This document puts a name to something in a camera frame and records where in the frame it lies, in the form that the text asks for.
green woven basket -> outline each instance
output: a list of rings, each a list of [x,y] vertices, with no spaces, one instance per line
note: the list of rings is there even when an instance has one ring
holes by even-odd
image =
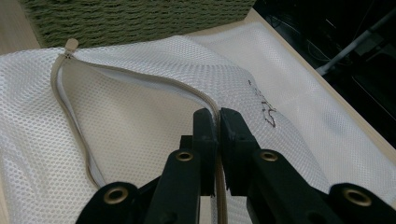
[[[255,0],[20,0],[41,47],[83,48],[183,35],[246,17]]]

white fabric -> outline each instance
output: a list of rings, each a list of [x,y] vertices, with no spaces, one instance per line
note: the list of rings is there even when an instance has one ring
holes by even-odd
[[[62,52],[0,57],[0,169],[12,223],[73,222],[95,191],[50,88],[51,65]],[[62,68],[65,94],[106,182],[141,187],[160,175],[179,137],[191,133],[193,111],[205,106],[172,87],[111,78],[140,73],[182,81],[238,110],[260,146],[285,155],[317,189],[351,182],[388,203],[396,199],[394,165],[260,24],[74,56],[131,71],[76,62]],[[249,223],[244,199],[228,197],[228,211],[230,223]]]

zipper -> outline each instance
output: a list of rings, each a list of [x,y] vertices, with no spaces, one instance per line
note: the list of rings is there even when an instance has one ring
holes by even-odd
[[[88,144],[85,141],[84,136],[82,135],[82,132],[80,131],[80,128],[78,127],[77,120],[76,120],[76,117],[74,116],[73,111],[71,110],[71,106],[68,105],[66,97],[64,95],[62,95],[62,87],[61,87],[62,85],[60,85],[60,83],[58,83],[58,76],[59,76],[60,70],[62,68],[62,65],[64,64],[64,60],[73,60],[73,61],[76,61],[79,63],[83,63],[90,67],[103,68],[103,69],[122,72],[124,74],[130,75],[131,77],[137,77],[139,79],[144,79],[150,83],[154,82],[154,83],[158,83],[158,84],[163,84],[165,86],[175,87],[175,88],[182,90],[184,92],[188,92],[191,95],[204,101],[210,107],[210,110],[214,114],[214,119],[216,120],[218,137],[220,136],[220,134],[219,134],[219,126],[220,126],[219,107],[216,104],[216,102],[213,101],[212,98],[210,98],[204,92],[199,91],[199,90],[197,90],[183,82],[174,80],[169,77],[156,77],[153,75],[132,72],[130,70],[123,69],[123,68],[118,68],[118,67],[113,67],[113,66],[108,66],[108,65],[101,65],[101,64],[96,64],[96,63],[87,63],[87,62],[81,61],[81,60],[75,58],[73,55],[73,53],[76,51],[77,47],[78,47],[78,41],[76,39],[69,39],[67,41],[64,54],[60,54],[60,56],[56,60],[55,64],[52,66],[51,87],[52,87],[52,90],[54,92],[56,99],[58,100],[64,113],[68,117],[72,132],[78,138],[79,146],[83,149],[85,161],[87,164],[86,170],[87,170],[88,178],[91,180],[91,182],[97,188],[104,186],[106,184],[105,180],[103,179],[102,175],[100,174],[100,170],[98,169],[96,162],[93,159],[93,156],[89,150]],[[216,159],[215,177],[216,177],[218,223],[219,224],[227,224],[228,218],[227,218],[226,193],[225,193],[225,186],[224,186],[224,174],[222,172],[222,161],[221,161],[221,156],[220,156],[219,150],[218,150],[218,155],[217,155],[217,159]]]

black plastic part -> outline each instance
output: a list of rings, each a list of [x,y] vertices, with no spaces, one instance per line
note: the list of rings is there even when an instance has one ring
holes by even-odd
[[[144,223],[198,223],[200,166],[196,151],[180,149],[169,155]]]
[[[126,198],[119,202],[109,204],[105,201],[105,195],[112,189],[126,189]],[[120,197],[120,192],[115,190],[110,198]],[[136,207],[137,188],[129,183],[115,182],[99,189],[84,207],[78,217],[77,224],[121,224],[137,223],[141,218],[141,213]]]
[[[247,196],[251,154],[260,146],[240,113],[222,108],[220,117],[221,157],[227,188],[233,196]]]
[[[330,189],[329,204],[347,223],[396,223],[396,211],[371,191],[353,184]]]
[[[280,153],[263,149],[252,156],[254,184],[250,187],[260,191],[276,223],[343,223]],[[257,194],[251,189],[248,197],[253,200]],[[251,217],[268,218],[265,213],[251,214],[252,211],[255,210],[249,210]]]
[[[180,148],[192,149],[192,135],[181,135]]]
[[[188,138],[182,136],[182,142],[183,137],[187,144]],[[197,110],[193,115],[192,149],[201,156],[202,196],[215,195],[215,162],[218,145],[212,115],[207,109]]]
[[[155,189],[157,188],[158,182],[160,181],[160,176],[151,180],[142,188],[138,189],[138,204],[137,208],[140,212],[141,218],[138,223],[143,223],[144,217],[146,216],[147,211],[149,210],[149,205],[151,203],[152,196],[154,195]]]
[[[276,219],[256,184],[252,184],[247,194],[247,211],[253,224],[275,224]]]

table surface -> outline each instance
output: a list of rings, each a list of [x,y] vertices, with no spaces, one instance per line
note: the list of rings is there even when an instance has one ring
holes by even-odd
[[[25,18],[18,0],[2,0],[0,7],[0,55],[10,52],[39,49],[35,34]],[[293,55],[322,85],[323,89],[345,109],[375,145],[396,165],[396,150],[367,123],[290,45],[269,25],[254,9],[251,9],[243,21],[238,21],[215,28],[198,31],[190,35],[213,35],[233,29],[250,22],[262,23],[279,40],[279,42]],[[0,224],[8,223],[8,215],[0,178]]]

